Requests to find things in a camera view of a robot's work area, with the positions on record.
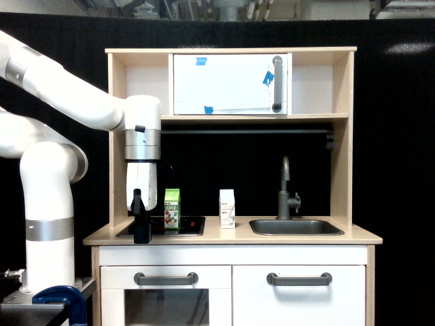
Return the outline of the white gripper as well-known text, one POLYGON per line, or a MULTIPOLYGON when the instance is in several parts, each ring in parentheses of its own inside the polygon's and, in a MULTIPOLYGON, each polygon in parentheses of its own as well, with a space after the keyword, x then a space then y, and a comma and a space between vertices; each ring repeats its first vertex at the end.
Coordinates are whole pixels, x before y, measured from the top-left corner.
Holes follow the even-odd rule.
POLYGON ((152 239, 148 221, 157 205, 157 164, 155 162, 128 162, 126 171, 126 204, 133 212, 134 243, 146 245, 152 239))

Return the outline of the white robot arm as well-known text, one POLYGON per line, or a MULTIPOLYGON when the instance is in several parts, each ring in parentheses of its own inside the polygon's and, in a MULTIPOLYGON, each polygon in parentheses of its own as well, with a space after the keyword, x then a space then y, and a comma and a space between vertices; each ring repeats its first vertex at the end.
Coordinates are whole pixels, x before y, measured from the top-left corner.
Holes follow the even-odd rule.
MULTIPOLYGON (((56 61, 1 34, 1 77, 95 130, 125 132, 126 207, 146 217, 157 203, 160 101, 114 97, 56 61)), ((39 293, 75 284, 71 185, 88 170, 86 154, 46 124, 1 112, 1 156, 20 161, 27 267, 22 290, 39 293)))

